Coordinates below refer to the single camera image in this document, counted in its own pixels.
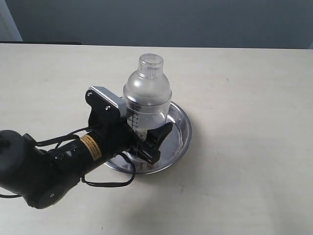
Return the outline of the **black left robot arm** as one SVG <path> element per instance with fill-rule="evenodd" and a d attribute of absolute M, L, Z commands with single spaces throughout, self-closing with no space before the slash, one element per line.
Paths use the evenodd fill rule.
<path fill-rule="evenodd" d="M 149 164 L 160 159 L 160 146 L 173 128 L 172 123 L 148 130 L 146 140 L 127 123 L 125 101 L 104 87 L 91 86 L 85 94 L 91 112 L 86 132 L 76 131 L 45 141 L 13 130 L 0 133 L 0 186 L 11 198 L 22 197 L 28 206 L 45 209 L 56 204 L 85 176 L 110 159 L 121 156 L 135 165 L 128 154 Z"/>

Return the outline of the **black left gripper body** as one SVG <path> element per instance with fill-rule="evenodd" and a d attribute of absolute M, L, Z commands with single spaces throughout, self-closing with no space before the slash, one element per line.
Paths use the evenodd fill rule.
<path fill-rule="evenodd" d="M 159 161 L 160 151 L 150 147 L 146 140 L 142 140 L 128 125 L 128 113 L 121 118 L 117 108 L 89 88 L 86 91 L 85 99 L 91 107 L 89 128 L 101 136 L 101 140 L 111 148 L 113 154 L 130 151 L 149 164 Z"/>

